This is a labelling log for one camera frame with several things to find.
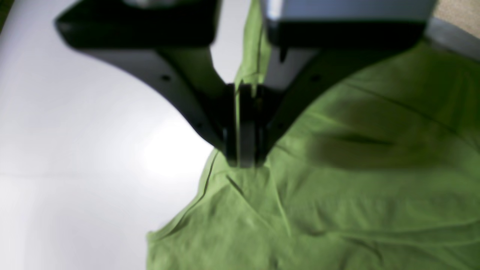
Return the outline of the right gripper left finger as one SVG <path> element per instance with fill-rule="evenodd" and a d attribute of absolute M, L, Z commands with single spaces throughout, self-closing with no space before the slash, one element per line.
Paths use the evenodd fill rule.
<path fill-rule="evenodd" d="M 73 50 L 127 72 L 163 96 L 202 139 L 238 166 L 235 85 L 214 68 L 220 0 L 136 7 L 80 0 L 54 21 Z"/>

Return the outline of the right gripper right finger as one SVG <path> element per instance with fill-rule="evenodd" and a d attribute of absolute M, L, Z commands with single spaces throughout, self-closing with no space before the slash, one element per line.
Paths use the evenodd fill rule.
<path fill-rule="evenodd" d="M 240 167 L 260 166 L 300 114 L 351 74 L 413 47 L 435 0 L 261 0 L 264 80 L 240 84 Z"/>

